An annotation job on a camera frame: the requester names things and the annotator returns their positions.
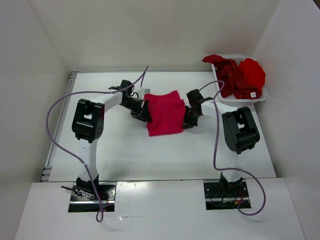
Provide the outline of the pink red t shirt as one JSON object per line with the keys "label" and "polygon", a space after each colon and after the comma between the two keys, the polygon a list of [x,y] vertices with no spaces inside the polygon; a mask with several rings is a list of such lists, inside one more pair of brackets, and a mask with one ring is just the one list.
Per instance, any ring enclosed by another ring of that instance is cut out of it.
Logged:
{"label": "pink red t shirt", "polygon": [[179,134],[184,130],[185,102],[177,90],[164,95],[148,93],[148,112],[152,121],[146,127],[150,137]]}

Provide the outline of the dark red t shirt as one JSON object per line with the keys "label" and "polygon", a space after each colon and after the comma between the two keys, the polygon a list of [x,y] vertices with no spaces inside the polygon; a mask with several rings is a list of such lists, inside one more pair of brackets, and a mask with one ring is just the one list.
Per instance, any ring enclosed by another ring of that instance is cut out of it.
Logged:
{"label": "dark red t shirt", "polygon": [[212,54],[204,57],[202,62],[213,64],[216,68],[217,80],[224,83],[224,87],[220,92],[223,98],[230,95],[234,95],[237,99],[241,97],[238,84],[242,82],[243,75],[235,60]]}

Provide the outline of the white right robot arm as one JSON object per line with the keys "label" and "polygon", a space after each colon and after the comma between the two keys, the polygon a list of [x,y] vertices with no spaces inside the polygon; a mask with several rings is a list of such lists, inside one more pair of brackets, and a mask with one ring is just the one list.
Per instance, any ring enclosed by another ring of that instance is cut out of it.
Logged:
{"label": "white right robot arm", "polygon": [[[189,106],[185,108],[182,127],[190,129],[198,125],[201,116],[216,119],[216,137],[213,150],[213,168],[220,171],[219,191],[229,197],[243,182],[243,166],[246,154],[260,141],[260,133],[251,110],[244,106],[234,108],[216,102],[212,97],[203,97],[199,89],[186,94]],[[224,141],[232,152],[229,167],[217,167],[217,153],[220,136],[220,126],[223,128]]]}

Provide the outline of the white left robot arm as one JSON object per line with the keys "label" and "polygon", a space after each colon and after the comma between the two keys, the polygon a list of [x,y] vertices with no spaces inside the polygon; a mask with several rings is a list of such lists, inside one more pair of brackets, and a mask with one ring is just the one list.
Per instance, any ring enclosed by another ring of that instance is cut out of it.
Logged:
{"label": "white left robot arm", "polygon": [[79,146],[81,165],[76,179],[76,190],[88,200],[99,196],[99,173],[97,169],[98,139],[104,131],[105,113],[115,106],[130,110],[133,118],[151,122],[148,102],[144,100],[151,91],[141,87],[134,92],[133,83],[123,80],[119,86],[93,99],[80,99],[77,103],[71,129]]}

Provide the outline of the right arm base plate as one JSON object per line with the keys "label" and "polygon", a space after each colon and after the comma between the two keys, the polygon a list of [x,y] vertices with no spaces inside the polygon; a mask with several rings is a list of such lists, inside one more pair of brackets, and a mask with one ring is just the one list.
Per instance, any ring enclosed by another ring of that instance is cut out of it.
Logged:
{"label": "right arm base plate", "polygon": [[245,181],[235,189],[223,189],[218,180],[203,182],[205,207],[207,211],[251,209],[249,192]]}

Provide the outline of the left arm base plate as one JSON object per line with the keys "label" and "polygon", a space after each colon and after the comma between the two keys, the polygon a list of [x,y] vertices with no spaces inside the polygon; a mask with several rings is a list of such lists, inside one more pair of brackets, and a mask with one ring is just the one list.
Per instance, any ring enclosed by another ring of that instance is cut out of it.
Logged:
{"label": "left arm base plate", "polygon": [[[68,212],[69,213],[89,213],[97,212],[100,209],[98,198],[94,193],[88,193],[77,188],[73,184],[71,191]],[[99,182],[97,188],[104,212],[115,211],[116,182]]]}

